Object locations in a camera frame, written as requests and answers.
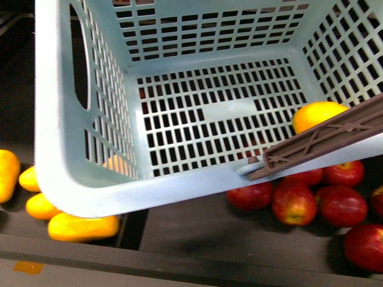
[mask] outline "brown plastic stick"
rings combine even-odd
[[[267,149],[265,167],[248,178],[264,178],[382,132],[383,93]]]

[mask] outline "yellow mango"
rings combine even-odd
[[[62,211],[57,209],[43,193],[32,196],[25,203],[27,213],[39,220],[50,220]]]
[[[48,234],[54,240],[89,242],[115,236],[120,228],[116,216],[82,218],[65,212],[53,217],[48,223]]]
[[[0,203],[12,198],[20,170],[19,158],[11,151],[0,149]]]
[[[122,159],[122,157],[117,156],[115,154],[113,158],[108,158],[108,165],[107,163],[102,164],[103,167],[108,167],[111,170],[114,170],[115,172],[120,172],[122,174],[127,174],[127,164]]]
[[[39,193],[41,191],[37,183],[35,166],[31,166],[30,168],[26,169],[19,176],[19,184],[22,186],[22,188],[34,193]]]

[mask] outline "yellow fruit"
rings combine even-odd
[[[36,219],[50,220],[62,211],[57,209],[43,193],[38,193],[26,201],[27,213]]]
[[[34,166],[26,169],[19,176],[19,184],[22,188],[34,193],[39,193],[41,191],[37,183],[36,168]]]
[[[60,213],[48,223],[48,234],[54,240],[89,242],[115,236],[120,223],[116,216],[81,218]]]
[[[0,203],[12,198],[20,169],[19,158],[11,151],[0,149]]]
[[[108,158],[108,165],[107,163],[103,163],[103,167],[108,166],[109,169],[114,170],[115,172],[120,172],[120,173],[127,173],[127,166],[126,162],[123,161],[122,157],[117,156],[115,154],[113,156],[113,159],[110,157]]]
[[[299,109],[293,116],[293,128],[296,133],[302,133],[335,115],[344,112],[349,107],[335,102],[314,102]]]

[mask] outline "red apple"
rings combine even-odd
[[[356,187],[363,179],[364,165],[360,160],[336,164],[323,169],[323,182],[332,185]]]
[[[287,175],[286,178],[295,178],[303,182],[306,182],[308,185],[319,184],[322,181],[323,169],[313,169],[307,172],[295,173],[293,175]]]
[[[374,190],[370,199],[372,212],[383,220],[383,185]]]
[[[344,240],[346,258],[372,273],[383,273],[383,225],[365,224],[350,229]]]
[[[353,227],[367,216],[367,202],[350,187],[329,185],[320,188],[315,197],[320,217],[332,226]]]
[[[229,190],[226,192],[226,198],[234,207],[249,212],[268,206],[271,202],[272,193],[273,185],[267,181]]]
[[[293,178],[284,178],[276,186],[271,207],[275,218],[288,225],[309,224],[317,212],[309,186]]]

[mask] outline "light blue plastic basket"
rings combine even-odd
[[[81,103],[70,7],[85,43]],[[41,189],[100,217],[383,154],[379,135],[270,178],[236,174],[292,137],[307,103],[383,91],[382,27],[381,0],[37,0]]]

